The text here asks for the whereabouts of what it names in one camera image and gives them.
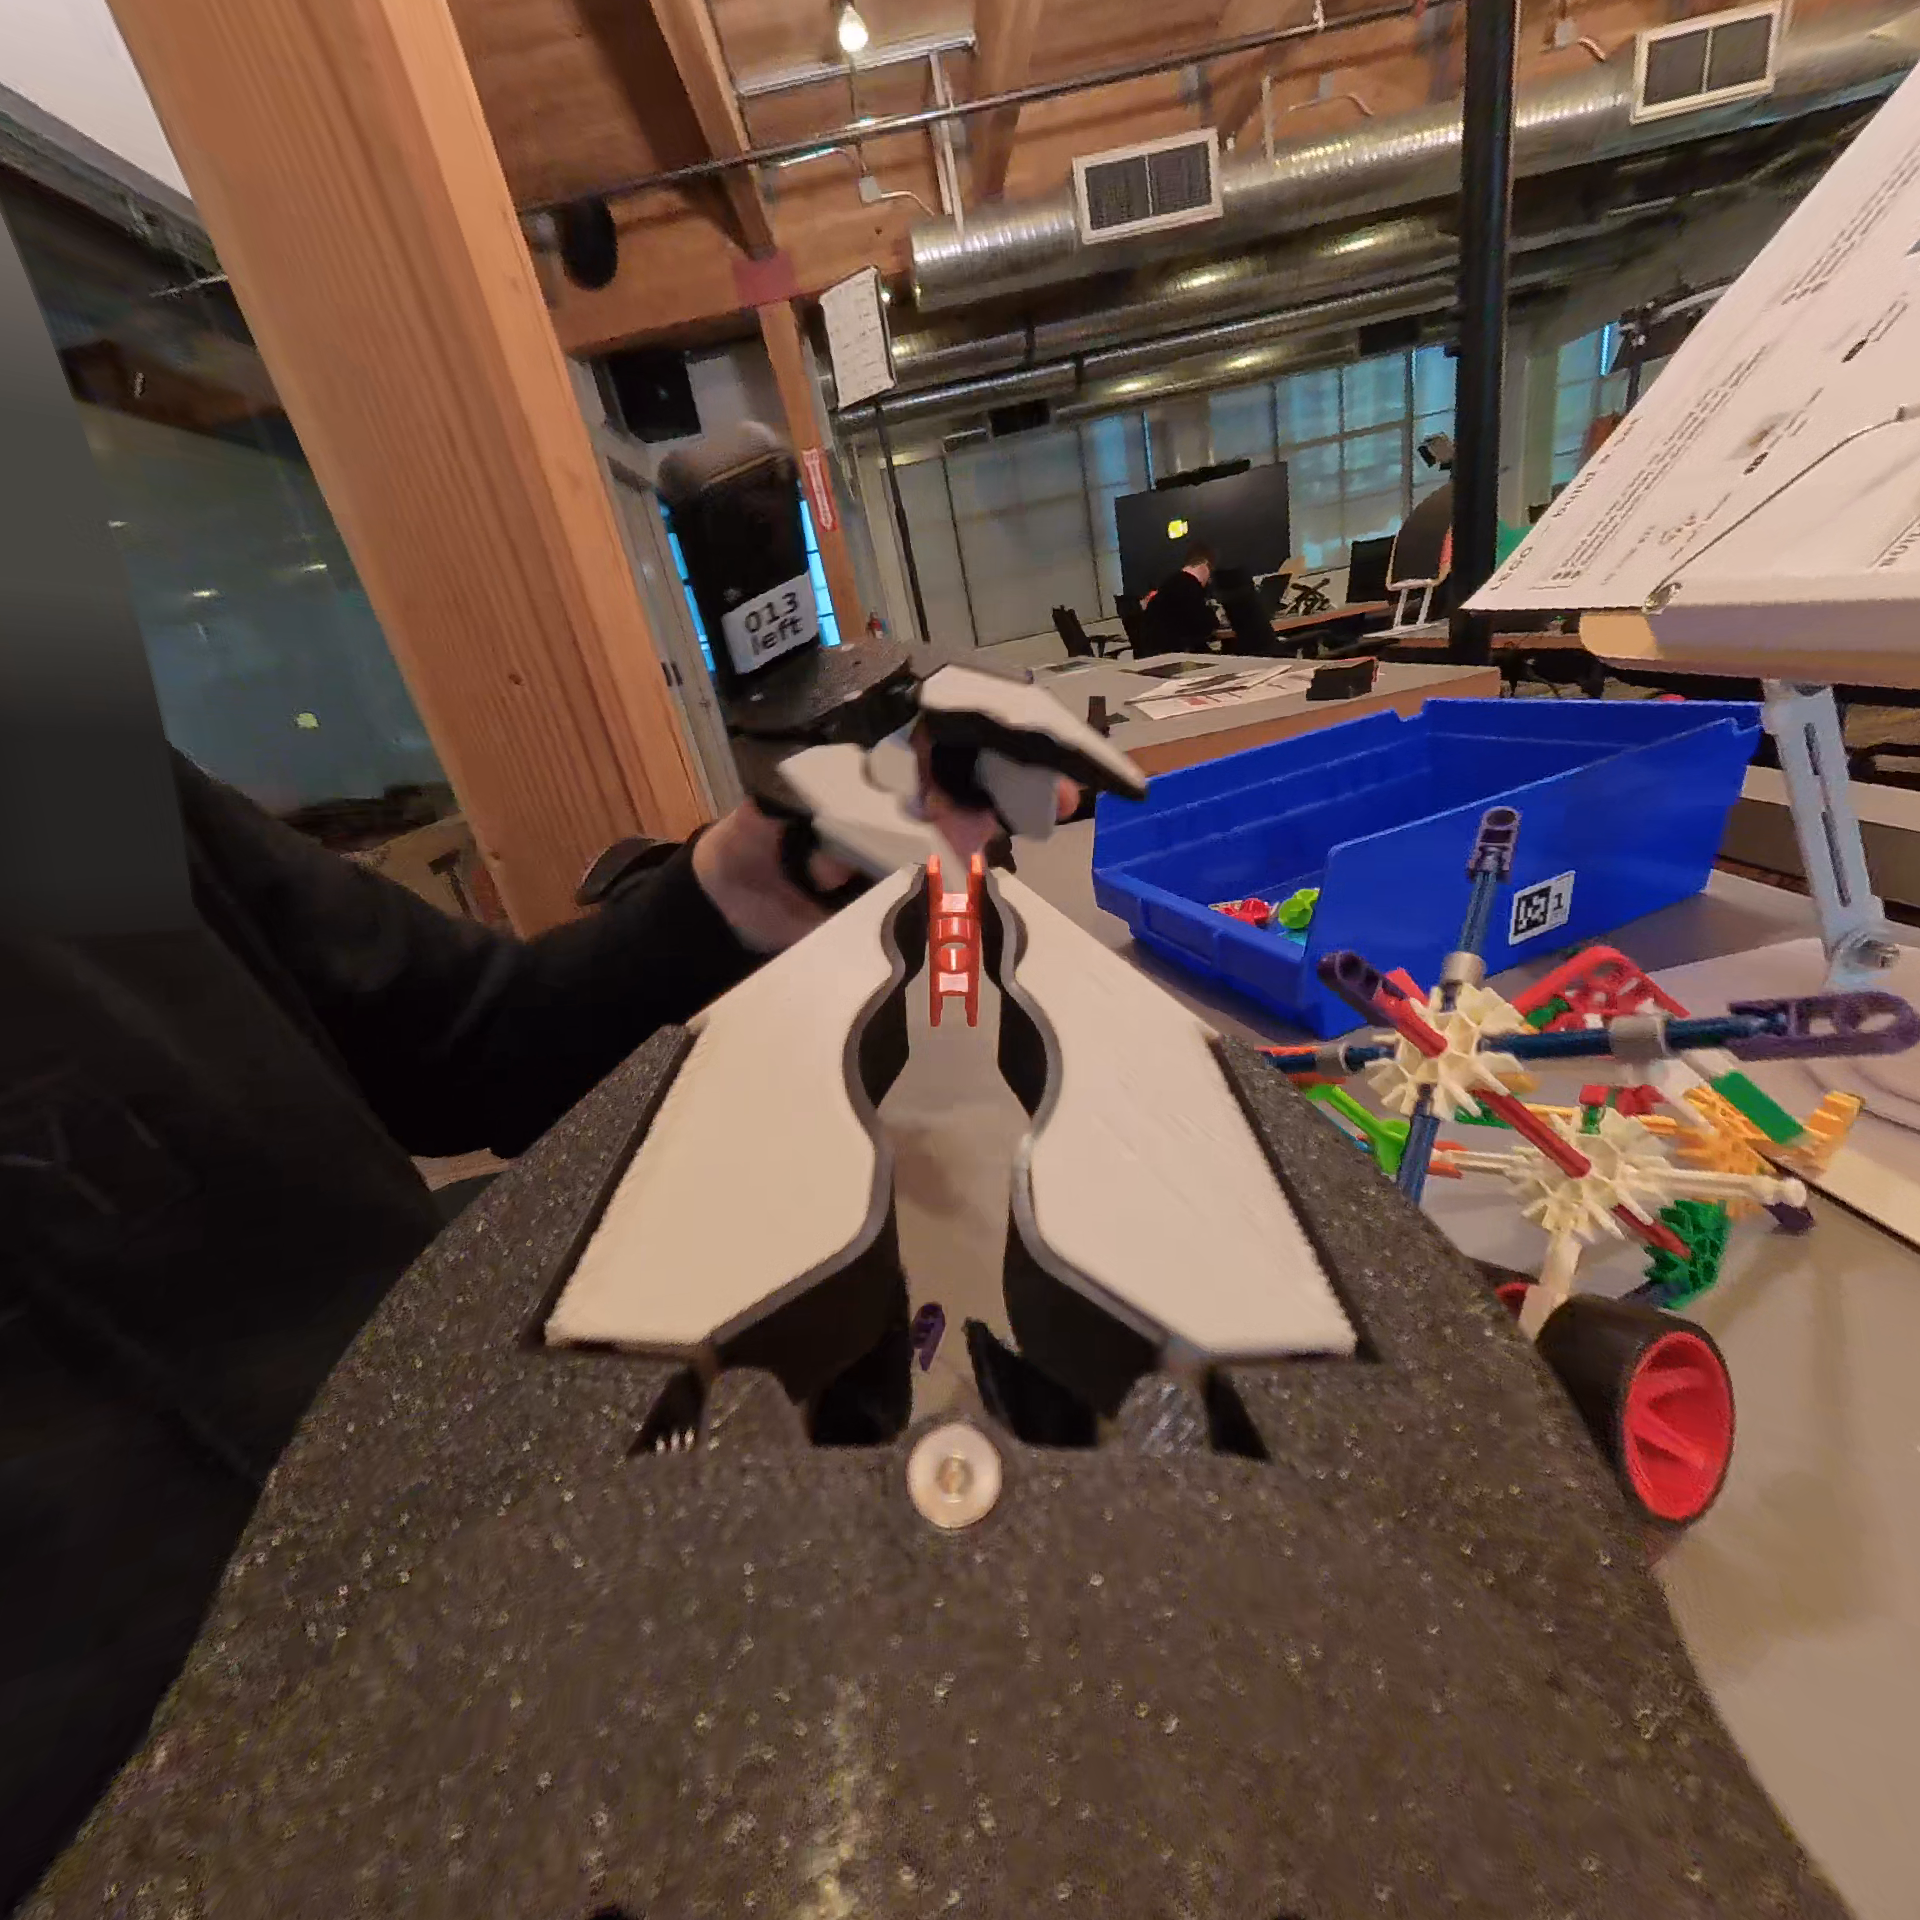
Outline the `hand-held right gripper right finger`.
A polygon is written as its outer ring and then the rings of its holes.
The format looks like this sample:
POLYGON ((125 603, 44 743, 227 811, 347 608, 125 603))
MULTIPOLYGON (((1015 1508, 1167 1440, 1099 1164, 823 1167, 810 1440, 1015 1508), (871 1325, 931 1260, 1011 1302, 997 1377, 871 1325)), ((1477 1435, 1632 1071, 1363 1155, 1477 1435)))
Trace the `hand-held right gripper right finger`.
POLYGON ((998 924, 1004 1078, 1029 1132, 1015 1224, 1042 1274, 1155 1356, 1356 1360, 1221 1035, 1015 875, 998 924))

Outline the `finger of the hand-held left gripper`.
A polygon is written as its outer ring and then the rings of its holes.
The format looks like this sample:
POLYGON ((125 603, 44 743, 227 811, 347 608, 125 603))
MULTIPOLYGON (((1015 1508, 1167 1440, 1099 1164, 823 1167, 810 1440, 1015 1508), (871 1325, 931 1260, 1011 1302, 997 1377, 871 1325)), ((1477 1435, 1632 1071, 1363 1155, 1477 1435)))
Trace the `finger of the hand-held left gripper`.
POLYGON ((1145 773, 1049 690, 947 662, 918 683, 924 785, 1006 835, 1050 835, 1073 795, 1145 798, 1145 773))
POLYGON ((931 743, 815 746, 777 761, 780 868, 798 887, 864 887, 983 855, 983 815, 935 781, 931 743))

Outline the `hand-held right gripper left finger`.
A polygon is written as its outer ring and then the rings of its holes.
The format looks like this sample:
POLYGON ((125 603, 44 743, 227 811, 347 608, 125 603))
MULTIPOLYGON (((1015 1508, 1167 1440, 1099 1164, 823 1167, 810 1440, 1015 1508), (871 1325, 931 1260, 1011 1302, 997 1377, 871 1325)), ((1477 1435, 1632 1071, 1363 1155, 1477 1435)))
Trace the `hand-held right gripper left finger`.
POLYGON ((924 873, 901 868, 692 1018, 547 1310, 553 1350, 722 1360, 879 1243, 922 909, 924 873))

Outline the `blue parts bin with tag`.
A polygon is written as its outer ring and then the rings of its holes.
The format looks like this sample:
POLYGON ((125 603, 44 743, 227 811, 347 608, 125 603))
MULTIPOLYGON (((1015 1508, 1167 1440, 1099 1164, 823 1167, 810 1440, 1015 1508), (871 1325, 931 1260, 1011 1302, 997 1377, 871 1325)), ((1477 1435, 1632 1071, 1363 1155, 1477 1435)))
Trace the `blue parts bin with tag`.
POLYGON ((1435 984, 1492 808, 1517 814, 1488 974, 1535 968, 1694 899, 1762 736, 1753 703, 1448 698, 1372 715, 1096 799, 1093 903, 1167 962, 1331 1040, 1331 949, 1435 984), (1269 924, 1324 892, 1307 935, 1269 924))

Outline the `colourful construction toy model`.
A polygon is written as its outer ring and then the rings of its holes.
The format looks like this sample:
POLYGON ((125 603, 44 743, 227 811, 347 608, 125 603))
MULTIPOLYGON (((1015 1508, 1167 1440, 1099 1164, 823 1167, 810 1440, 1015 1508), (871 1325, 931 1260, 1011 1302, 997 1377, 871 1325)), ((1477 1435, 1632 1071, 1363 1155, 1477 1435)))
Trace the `colourful construction toy model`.
POLYGON ((1457 946, 1435 986, 1331 949, 1317 975, 1366 1032, 1264 1057, 1405 1200, 1419 1203, 1435 1175, 1501 1187, 1546 1250, 1532 1277, 1497 1281, 1499 1302, 1630 1508, 1684 1528, 1732 1474, 1737 1397, 1682 1306, 1716 1283, 1737 1212, 1808 1232, 1805 1178, 1861 1109, 1830 1095, 1793 1116, 1746 1066, 1905 1055, 1918 1010, 1845 991, 1690 1018, 1613 949, 1581 955, 1523 1004, 1499 996, 1485 949, 1517 835, 1516 808, 1479 815, 1457 946))

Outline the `person's left forearm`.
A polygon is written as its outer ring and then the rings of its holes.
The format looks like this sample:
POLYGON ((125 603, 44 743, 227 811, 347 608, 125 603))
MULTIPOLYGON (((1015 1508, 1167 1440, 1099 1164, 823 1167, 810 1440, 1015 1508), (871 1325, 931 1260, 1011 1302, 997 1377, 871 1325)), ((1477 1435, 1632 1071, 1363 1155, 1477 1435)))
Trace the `person's left forearm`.
POLYGON ((760 968, 692 845, 535 942, 447 919, 171 752, 210 930, 411 1155, 512 1155, 760 968))

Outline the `person's left hand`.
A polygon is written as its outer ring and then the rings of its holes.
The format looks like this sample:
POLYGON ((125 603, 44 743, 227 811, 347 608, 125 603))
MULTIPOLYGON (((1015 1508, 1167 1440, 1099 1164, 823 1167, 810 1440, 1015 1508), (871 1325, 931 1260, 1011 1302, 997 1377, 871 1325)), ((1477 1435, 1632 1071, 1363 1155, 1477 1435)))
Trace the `person's left hand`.
POLYGON ((692 875, 731 935, 756 955, 800 943, 871 884, 827 854, 810 822, 766 814, 756 799, 739 802, 694 838, 692 875))

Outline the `papers on neighbouring table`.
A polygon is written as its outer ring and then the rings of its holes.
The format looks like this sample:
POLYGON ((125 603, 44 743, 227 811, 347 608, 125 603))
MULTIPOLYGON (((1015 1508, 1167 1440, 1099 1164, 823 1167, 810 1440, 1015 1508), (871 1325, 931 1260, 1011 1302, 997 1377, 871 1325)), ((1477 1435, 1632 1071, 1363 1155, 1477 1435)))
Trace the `papers on neighbouring table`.
POLYGON ((1122 710, 1149 721, 1207 711, 1245 710, 1251 703, 1273 703, 1307 692, 1317 676, 1313 662, 1268 662, 1255 670, 1183 673, 1155 680, 1142 692, 1122 698, 1122 710))

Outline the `neighbouring grey table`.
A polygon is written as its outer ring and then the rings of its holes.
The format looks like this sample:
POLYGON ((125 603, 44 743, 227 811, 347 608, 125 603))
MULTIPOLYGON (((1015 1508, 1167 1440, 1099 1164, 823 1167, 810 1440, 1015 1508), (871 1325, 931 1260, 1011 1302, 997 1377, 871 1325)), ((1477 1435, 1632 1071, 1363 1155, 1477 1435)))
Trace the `neighbouring grey table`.
POLYGON ((1295 692, 1273 703, 1251 703, 1245 710, 1207 710, 1175 719, 1142 719, 1122 710, 1126 695, 1142 692, 1155 680, 1175 680, 1183 673, 1255 670, 1268 662, 1284 661, 1064 661, 1029 670, 1029 680, 1080 715, 1086 715, 1093 703, 1104 703, 1109 719, 1109 743, 1149 776, 1304 739, 1330 724, 1347 724, 1372 715, 1418 715, 1426 703, 1497 698, 1501 690, 1497 666, 1380 662, 1374 692, 1353 703, 1309 703, 1307 692, 1295 692))

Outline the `wooden column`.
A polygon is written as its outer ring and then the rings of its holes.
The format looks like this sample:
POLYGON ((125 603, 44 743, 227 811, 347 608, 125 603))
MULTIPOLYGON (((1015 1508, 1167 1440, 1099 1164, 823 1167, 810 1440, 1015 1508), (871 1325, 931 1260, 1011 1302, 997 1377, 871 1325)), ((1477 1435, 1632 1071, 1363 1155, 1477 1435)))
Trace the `wooden column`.
POLYGON ((516 930, 710 820, 444 3, 110 3, 516 930))

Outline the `white air vent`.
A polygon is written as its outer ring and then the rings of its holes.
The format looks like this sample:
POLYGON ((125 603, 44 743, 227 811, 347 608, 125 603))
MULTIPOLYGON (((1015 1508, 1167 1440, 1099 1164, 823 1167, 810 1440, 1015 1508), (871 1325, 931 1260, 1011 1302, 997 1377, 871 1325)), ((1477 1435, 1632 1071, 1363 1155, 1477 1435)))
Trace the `white air vent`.
POLYGON ((1073 228, 1080 244, 1117 244, 1224 216, 1216 128, 1073 156, 1073 228))
POLYGON ((1632 38, 1630 121, 1657 124, 1773 94, 1784 3, 1740 3, 1632 38))

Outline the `black pole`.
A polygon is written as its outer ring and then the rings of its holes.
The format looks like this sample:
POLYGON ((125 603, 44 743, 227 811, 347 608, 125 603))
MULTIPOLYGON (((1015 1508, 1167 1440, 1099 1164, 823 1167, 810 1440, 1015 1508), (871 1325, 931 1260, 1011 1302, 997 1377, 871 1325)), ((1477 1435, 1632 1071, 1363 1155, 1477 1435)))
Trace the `black pole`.
POLYGON ((1466 3, 1449 661, 1469 666, 1492 661, 1488 620, 1469 602, 1492 577, 1499 551, 1517 18, 1517 3, 1466 3))

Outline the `white stand base board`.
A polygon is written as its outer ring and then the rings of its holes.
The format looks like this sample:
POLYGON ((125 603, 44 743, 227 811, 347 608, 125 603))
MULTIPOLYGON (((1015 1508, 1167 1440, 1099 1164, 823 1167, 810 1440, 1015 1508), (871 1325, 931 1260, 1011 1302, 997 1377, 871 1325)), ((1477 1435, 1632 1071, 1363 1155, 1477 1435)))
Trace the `white stand base board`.
POLYGON ((1918 1246, 1918 1045, 1895 1055, 1798 1063, 1785 1071, 1805 1090, 1843 1090, 1861 1101, 1848 1139, 1814 1175, 1814 1189, 1918 1246))

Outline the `instruction sheet board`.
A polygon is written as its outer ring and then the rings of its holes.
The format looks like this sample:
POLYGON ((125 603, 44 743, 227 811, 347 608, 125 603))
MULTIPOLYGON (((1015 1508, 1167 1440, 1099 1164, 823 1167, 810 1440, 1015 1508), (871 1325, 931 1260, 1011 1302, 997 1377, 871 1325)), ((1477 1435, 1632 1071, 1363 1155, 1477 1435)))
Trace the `instruction sheet board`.
POLYGON ((1466 602, 1599 661, 1918 690, 1918 73, 1466 602))

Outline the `black wall speaker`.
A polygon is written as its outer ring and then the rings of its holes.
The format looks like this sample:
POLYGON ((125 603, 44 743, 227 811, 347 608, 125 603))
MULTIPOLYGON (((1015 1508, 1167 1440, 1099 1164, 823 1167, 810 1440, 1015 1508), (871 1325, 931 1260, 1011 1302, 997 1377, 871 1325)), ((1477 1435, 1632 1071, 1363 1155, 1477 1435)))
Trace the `black wall speaker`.
POLYGON ((686 348, 609 348, 594 374, 609 421, 637 445, 694 440, 701 436, 686 348))

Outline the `white wall sign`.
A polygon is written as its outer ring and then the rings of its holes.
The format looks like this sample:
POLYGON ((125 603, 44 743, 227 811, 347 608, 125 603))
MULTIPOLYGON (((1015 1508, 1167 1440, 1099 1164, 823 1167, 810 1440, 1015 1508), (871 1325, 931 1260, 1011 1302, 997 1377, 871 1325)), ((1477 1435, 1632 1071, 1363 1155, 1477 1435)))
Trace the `white wall sign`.
POLYGON ((829 348, 832 404, 840 411, 898 393, 884 274, 867 265, 821 294, 829 348))

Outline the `black wall monitor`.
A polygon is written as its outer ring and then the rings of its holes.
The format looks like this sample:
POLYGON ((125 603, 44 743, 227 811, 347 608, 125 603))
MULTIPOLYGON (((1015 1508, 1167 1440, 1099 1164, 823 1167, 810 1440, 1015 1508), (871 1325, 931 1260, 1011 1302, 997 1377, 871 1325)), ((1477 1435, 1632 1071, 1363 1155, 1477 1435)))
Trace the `black wall monitor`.
POLYGON ((1264 577, 1293 555, 1289 466, 1236 465, 1122 494, 1113 503, 1119 592, 1142 597, 1191 545, 1216 566, 1264 577))

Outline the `silver ventilation duct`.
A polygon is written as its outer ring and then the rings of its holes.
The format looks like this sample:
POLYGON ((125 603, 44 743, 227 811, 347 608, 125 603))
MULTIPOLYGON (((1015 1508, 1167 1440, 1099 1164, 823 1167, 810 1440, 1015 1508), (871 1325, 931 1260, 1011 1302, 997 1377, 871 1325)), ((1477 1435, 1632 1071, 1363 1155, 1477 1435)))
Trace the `silver ventilation duct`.
MULTIPOLYGON (((1726 94, 1671 116, 1635 119, 1632 59, 1586 64, 1554 82, 1524 82, 1516 97, 1516 177, 1546 177, 1667 140, 1776 124, 1896 85, 1918 50, 1889 27, 1843 24, 1837 35, 1797 35, 1780 50, 1762 94, 1726 94)), ((1229 253, 1363 216, 1449 200, 1460 188, 1460 106, 1369 119, 1324 136, 1221 165, 1221 214, 1184 228, 1084 243, 1072 193, 1006 205, 968 223, 912 228, 907 284, 922 314, 1023 296, 1078 279, 1164 265, 1184 253, 1229 253)))

